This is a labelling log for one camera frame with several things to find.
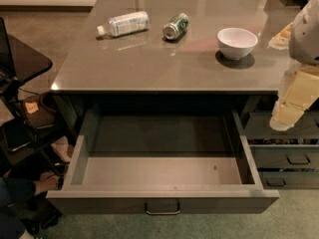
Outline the dark sleeved forearm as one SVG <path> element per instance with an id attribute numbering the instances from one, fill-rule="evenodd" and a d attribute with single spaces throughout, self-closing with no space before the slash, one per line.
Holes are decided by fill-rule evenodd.
<path id="1" fill-rule="evenodd" d="M 31 179 L 0 178 L 0 207 L 29 200 L 38 189 L 38 182 Z"/>

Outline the person's hand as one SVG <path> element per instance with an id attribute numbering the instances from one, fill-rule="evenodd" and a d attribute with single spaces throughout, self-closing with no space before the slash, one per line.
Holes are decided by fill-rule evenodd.
<path id="1" fill-rule="evenodd" d="M 60 190 L 64 184 L 64 177 L 49 171 L 40 175 L 40 181 L 48 190 Z"/>

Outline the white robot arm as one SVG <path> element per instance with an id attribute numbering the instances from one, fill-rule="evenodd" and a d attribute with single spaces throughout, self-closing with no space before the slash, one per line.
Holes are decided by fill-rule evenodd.
<path id="1" fill-rule="evenodd" d="M 319 98 L 319 0 L 309 0 L 294 21 L 269 45 L 288 37 L 292 62 L 281 78 L 269 125 L 277 131 L 295 126 Z"/>

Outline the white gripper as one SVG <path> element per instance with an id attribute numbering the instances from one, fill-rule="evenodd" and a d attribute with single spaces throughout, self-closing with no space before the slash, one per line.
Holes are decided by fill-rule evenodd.
<path id="1" fill-rule="evenodd" d="M 277 50 L 288 48 L 293 23 L 289 23 L 271 38 L 268 46 Z M 277 131 L 287 131 L 304 115 L 319 98 L 319 66 L 292 62 L 284 73 L 278 98 L 269 125 Z"/>

